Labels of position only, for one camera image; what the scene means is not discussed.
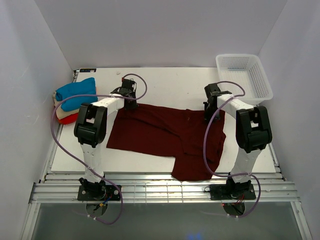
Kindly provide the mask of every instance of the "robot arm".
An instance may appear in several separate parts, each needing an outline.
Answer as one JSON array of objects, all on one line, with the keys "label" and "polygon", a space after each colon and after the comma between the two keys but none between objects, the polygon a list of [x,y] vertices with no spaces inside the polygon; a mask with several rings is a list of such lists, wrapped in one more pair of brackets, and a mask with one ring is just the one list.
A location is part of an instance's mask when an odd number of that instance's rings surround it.
[{"label": "robot arm", "polygon": [[[107,132],[107,118],[113,112],[125,105],[123,98],[116,98],[120,94],[111,94],[114,97],[107,97],[92,104],[84,103],[79,110],[78,118],[74,128],[74,135],[81,145],[84,162],[100,176],[104,175],[101,160],[101,143]],[[100,178],[85,168],[84,178],[91,182],[100,182]]]},{"label": "robot arm", "polygon": [[[123,96],[135,99],[135,86],[135,81],[122,79],[121,87],[111,92],[110,96],[112,97],[107,97],[93,103],[83,103],[79,109],[74,126],[74,135],[77,137],[82,148],[84,162],[100,176],[104,176],[101,143],[104,141],[107,133],[107,118],[110,114],[121,108],[134,109],[138,107],[136,100],[119,98],[119,96]],[[105,182],[94,175],[89,169],[85,168],[84,178],[80,178],[79,181],[82,185],[80,189],[84,190],[84,193],[90,198],[98,199],[105,194]]]},{"label": "robot arm", "polygon": [[[229,91],[221,91],[216,83],[209,84],[204,90],[208,98],[204,102],[204,115],[208,122],[214,112],[233,95]],[[223,106],[222,110],[236,120],[235,136],[239,150],[230,175],[251,173],[259,154],[272,141],[268,111],[264,106],[253,106],[236,98]],[[239,175],[229,177],[222,192],[229,196],[240,196],[249,189],[253,189],[251,177]]]}]

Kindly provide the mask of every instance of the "glass panel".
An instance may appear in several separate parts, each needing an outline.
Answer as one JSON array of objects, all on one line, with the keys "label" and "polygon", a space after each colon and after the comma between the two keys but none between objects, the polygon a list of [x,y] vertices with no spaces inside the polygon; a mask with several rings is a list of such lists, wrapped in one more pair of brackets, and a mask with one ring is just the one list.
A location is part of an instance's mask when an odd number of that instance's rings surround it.
[{"label": "glass panel", "polygon": [[[246,203],[249,209],[252,203]],[[109,204],[104,220],[118,214],[119,204]],[[104,225],[87,214],[86,205],[41,204],[33,240],[300,240],[290,202],[261,202],[241,219],[206,215],[225,213],[220,203],[125,204],[114,225]]]}]

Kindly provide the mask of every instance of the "metal frame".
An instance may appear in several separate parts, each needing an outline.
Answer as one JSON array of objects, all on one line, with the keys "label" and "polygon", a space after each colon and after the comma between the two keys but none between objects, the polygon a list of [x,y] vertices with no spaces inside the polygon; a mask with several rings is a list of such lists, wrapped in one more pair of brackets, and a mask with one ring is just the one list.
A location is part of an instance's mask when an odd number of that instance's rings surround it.
[{"label": "metal frame", "polygon": [[34,229],[36,226],[37,218],[38,218],[38,213],[40,210],[40,205],[41,205],[40,203],[29,204],[26,220],[25,220],[21,238],[20,238],[21,240],[29,240],[32,238],[32,235],[34,233]]},{"label": "metal frame", "polygon": [[[77,80],[79,71],[74,71],[73,82]],[[62,126],[57,129],[59,139]],[[303,214],[300,197],[296,186],[291,181],[285,181],[279,167],[274,147],[268,145],[274,162],[275,173],[258,173],[261,183],[261,202],[291,202],[292,210],[302,239],[312,239],[305,216]],[[79,182],[83,172],[55,173],[51,171],[52,163],[57,150],[53,144],[42,173],[40,183],[33,187],[31,193],[27,218],[22,231],[21,239],[31,239],[41,203],[83,203],[77,201]],[[213,176],[211,180],[202,182],[180,182],[170,174],[126,174],[108,173],[105,177],[115,184],[122,185],[124,203],[151,204],[151,203],[221,203],[221,200],[210,200],[209,193],[204,189],[209,184],[223,184],[226,178]],[[258,191],[257,182],[252,179],[255,191]]]},{"label": "metal frame", "polygon": [[296,223],[298,224],[301,236],[303,240],[312,240],[310,230],[304,215],[304,212],[301,207],[301,202],[293,201],[291,202],[293,213],[295,216]]}]

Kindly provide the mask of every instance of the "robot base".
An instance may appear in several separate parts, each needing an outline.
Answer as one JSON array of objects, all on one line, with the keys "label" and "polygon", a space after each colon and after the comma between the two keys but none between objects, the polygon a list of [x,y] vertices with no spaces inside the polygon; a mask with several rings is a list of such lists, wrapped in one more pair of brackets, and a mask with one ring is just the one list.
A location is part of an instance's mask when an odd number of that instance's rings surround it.
[{"label": "robot base", "polygon": [[[118,190],[116,189],[116,187],[112,186],[112,185],[105,185],[105,192],[108,196],[108,198],[111,196],[111,199],[109,201],[120,201],[120,194],[118,192]],[[78,191],[78,197],[77,197],[78,201],[99,201],[99,202],[103,202],[105,199],[101,199],[100,197],[92,197],[92,195],[85,190],[84,186],[80,186],[79,187],[79,191]]]},{"label": "robot base", "polygon": [[209,187],[210,190],[205,192],[210,193],[211,200],[237,200],[242,194],[244,196],[244,200],[256,199],[254,186],[252,184],[249,185],[247,190],[244,190],[241,194],[237,195],[233,195],[232,192],[227,190],[226,184],[210,184]]}]

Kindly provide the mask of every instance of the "white arm segment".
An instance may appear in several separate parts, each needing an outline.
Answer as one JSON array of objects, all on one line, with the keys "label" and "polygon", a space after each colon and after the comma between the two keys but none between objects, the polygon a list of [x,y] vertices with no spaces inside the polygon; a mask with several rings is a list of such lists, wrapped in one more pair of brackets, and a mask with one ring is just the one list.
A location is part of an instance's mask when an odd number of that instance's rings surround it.
[{"label": "white arm segment", "polygon": [[[224,104],[229,98],[232,98],[232,94],[224,94],[218,96],[217,98],[217,106],[218,108]],[[240,109],[253,109],[254,106],[250,104],[246,104],[243,101],[234,98],[229,101],[223,108],[226,113],[230,114],[234,119],[236,119],[236,112]],[[238,155],[236,156],[236,160],[234,163],[234,167],[231,170],[230,174],[239,174],[239,173],[251,173],[256,160],[261,153],[261,150],[254,150],[250,153],[246,153],[246,151],[242,148],[239,148]],[[245,183],[251,179],[249,175],[241,175],[232,177],[235,183]]]},{"label": "white arm segment", "polygon": [[[100,101],[92,103],[92,105],[97,107],[105,107],[108,109],[107,115],[122,109],[125,105],[123,98],[107,97]],[[96,147],[92,147],[89,144],[81,144],[84,162],[89,165],[89,167],[94,170],[100,176],[104,176],[104,171],[102,169],[102,158],[101,158],[101,144],[97,144]],[[85,168],[84,178],[92,183],[99,183],[101,179],[94,175],[89,169]]]}]

